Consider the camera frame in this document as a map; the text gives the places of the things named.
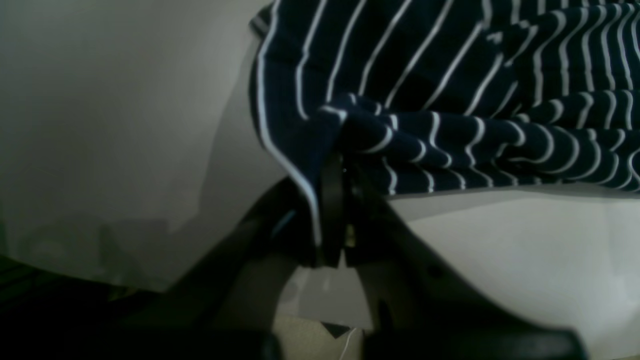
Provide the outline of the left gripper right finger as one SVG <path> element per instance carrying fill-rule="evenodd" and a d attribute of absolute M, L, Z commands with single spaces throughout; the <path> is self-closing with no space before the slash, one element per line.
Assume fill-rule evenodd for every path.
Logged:
<path fill-rule="evenodd" d="M 374 329 L 364 360 L 586 360 L 575 330 L 542 326 L 478 291 L 351 165 L 345 196 L 359 276 Z"/>

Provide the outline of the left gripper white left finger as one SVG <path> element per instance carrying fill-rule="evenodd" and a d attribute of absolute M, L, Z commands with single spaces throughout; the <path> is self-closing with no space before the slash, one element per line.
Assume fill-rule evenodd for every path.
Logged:
<path fill-rule="evenodd" d="M 299 267 L 336 268 L 345 243 L 345 169 L 336 152 L 318 186 L 321 240 L 302 192 L 286 178 L 169 291 L 141 310 L 92 330 L 77 360 L 280 360 L 271 328 L 281 293 Z"/>

